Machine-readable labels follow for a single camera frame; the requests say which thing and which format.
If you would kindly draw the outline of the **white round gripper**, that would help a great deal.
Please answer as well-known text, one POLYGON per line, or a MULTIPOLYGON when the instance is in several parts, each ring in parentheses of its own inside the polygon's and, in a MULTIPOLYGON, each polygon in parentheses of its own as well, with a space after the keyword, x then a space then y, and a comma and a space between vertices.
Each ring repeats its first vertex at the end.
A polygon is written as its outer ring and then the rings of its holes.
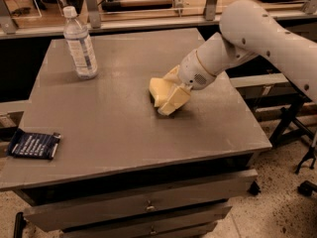
POLYGON ((158 113, 168 116, 190 99, 191 89, 204 89, 216 79, 216 76, 206 70, 198 57, 197 50, 193 50, 163 79, 173 82, 165 86, 158 95, 158 113), (177 85, 181 83, 190 86, 191 89, 185 85, 177 85))

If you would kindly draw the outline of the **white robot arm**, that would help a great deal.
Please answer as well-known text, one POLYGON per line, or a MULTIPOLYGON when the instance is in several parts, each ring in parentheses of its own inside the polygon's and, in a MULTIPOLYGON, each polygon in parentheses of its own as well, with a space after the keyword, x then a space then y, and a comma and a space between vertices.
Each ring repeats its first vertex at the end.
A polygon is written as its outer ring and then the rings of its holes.
POLYGON ((317 102, 317 43, 281 27, 259 4, 240 0, 222 13, 220 31, 190 52, 152 89, 155 107, 169 115, 183 106, 192 90, 211 84, 222 71, 261 56, 310 100, 317 102))

